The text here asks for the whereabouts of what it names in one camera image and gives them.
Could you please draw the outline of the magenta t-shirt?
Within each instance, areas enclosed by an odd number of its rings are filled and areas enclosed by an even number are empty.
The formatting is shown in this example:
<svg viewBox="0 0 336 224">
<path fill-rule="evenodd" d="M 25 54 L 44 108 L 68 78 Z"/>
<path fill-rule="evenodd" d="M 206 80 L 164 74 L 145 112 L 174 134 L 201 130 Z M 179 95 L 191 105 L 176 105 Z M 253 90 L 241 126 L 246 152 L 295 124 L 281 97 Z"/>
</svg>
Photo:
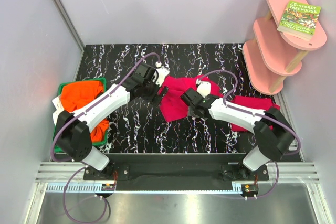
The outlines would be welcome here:
<svg viewBox="0 0 336 224">
<path fill-rule="evenodd" d="M 208 94 L 202 95 L 196 81 L 201 79 L 211 87 Z M 222 98 L 220 87 L 205 76 L 196 78 L 166 77 L 162 86 L 168 88 L 160 103 L 161 113 L 166 122 L 173 122 L 187 116 L 207 119 L 213 102 Z"/>
</svg>

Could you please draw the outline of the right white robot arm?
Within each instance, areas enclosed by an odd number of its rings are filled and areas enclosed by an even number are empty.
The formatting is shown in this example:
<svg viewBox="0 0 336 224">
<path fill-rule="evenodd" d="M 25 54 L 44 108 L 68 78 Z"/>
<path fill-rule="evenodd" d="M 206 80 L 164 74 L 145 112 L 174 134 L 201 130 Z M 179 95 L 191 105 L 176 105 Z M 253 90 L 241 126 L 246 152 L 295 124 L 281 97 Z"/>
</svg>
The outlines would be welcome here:
<svg viewBox="0 0 336 224">
<path fill-rule="evenodd" d="M 238 167 L 239 176 L 244 180 L 256 176 L 257 169 L 267 162 L 282 160 L 295 140 L 295 132 L 277 108 L 251 109 L 224 101 L 217 95 L 204 97 L 192 88 L 180 98 L 195 116 L 225 121 L 253 133 L 256 146 L 245 155 Z"/>
</svg>

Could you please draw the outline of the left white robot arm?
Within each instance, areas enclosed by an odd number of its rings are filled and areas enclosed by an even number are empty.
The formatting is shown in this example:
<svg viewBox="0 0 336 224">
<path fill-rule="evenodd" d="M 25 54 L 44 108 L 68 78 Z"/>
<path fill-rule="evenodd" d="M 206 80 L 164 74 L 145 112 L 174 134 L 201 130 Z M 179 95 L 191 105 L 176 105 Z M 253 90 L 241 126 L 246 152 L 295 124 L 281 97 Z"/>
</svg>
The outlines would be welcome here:
<svg viewBox="0 0 336 224">
<path fill-rule="evenodd" d="M 63 110 L 57 118 L 54 144 L 71 161 L 91 166 L 99 178 L 109 179 L 113 175 L 113 167 L 109 158 L 93 146 L 91 132 L 112 112 L 135 98 L 160 105 L 168 91 L 163 83 L 169 74 L 169 70 L 160 63 L 156 67 L 141 63 L 88 105 L 73 112 Z"/>
</svg>

